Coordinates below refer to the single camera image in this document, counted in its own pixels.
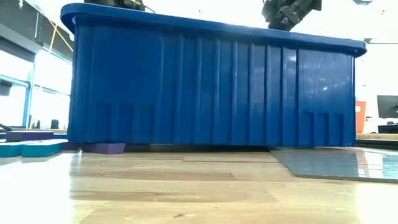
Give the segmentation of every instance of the wooden floor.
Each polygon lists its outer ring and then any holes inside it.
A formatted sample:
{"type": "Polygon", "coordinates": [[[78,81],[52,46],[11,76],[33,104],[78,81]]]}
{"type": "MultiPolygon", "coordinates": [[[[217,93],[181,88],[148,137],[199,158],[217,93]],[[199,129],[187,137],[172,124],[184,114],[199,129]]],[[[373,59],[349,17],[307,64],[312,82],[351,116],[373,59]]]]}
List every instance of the wooden floor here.
{"type": "Polygon", "coordinates": [[[398,185],[299,179],[268,152],[0,159],[0,223],[398,223],[398,185]]]}

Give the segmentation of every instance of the blue plastic bin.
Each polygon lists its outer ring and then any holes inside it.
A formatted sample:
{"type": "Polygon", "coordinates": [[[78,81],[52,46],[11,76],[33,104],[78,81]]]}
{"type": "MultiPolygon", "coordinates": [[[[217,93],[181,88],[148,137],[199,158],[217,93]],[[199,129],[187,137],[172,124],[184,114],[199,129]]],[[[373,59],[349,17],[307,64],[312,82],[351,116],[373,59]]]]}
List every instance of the blue plastic bin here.
{"type": "Polygon", "coordinates": [[[69,4],[68,140],[352,146],[365,43],[69,4]]]}

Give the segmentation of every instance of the orange object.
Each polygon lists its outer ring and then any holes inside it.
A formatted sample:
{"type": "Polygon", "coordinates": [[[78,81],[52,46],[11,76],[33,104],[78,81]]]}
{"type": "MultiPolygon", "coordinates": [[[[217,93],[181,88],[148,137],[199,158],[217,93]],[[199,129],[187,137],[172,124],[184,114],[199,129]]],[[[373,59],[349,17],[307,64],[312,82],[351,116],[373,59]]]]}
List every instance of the orange object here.
{"type": "Polygon", "coordinates": [[[363,132],[363,127],[365,125],[365,110],[366,102],[355,101],[355,125],[357,133],[363,132]]]}

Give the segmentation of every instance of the bin rim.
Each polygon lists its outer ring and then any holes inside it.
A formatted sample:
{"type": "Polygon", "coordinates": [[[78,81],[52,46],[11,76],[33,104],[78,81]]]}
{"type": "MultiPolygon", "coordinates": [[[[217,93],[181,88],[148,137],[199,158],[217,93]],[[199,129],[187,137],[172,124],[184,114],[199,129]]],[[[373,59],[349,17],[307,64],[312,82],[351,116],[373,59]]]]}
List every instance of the bin rim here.
{"type": "Polygon", "coordinates": [[[121,21],[146,24],[167,25],[181,28],[185,27],[196,30],[249,35],[252,37],[264,38],[264,40],[268,41],[273,40],[274,42],[282,42],[282,45],[296,45],[298,49],[316,47],[320,50],[325,49],[325,51],[349,52],[349,54],[354,57],[360,57],[367,51],[366,43],[360,40],[299,34],[295,32],[261,29],[257,27],[246,27],[225,24],[222,22],[166,16],[162,14],[153,14],[149,12],[88,3],[71,3],[62,7],[60,16],[61,21],[72,33],[75,33],[75,17],[79,15],[119,19],[121,21]]]}

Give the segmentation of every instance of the gray mat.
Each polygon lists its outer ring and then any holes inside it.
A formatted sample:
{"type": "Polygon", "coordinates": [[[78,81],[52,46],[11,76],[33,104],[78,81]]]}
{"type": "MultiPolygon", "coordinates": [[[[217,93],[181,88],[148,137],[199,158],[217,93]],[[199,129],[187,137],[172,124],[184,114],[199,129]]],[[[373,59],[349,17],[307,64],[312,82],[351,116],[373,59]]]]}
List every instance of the gray mat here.
{"type": "Polygon", "coordinates": [[[398,183],[398,154],[362,149],[277,149],[271,153],[296,177],[398,183]]]}

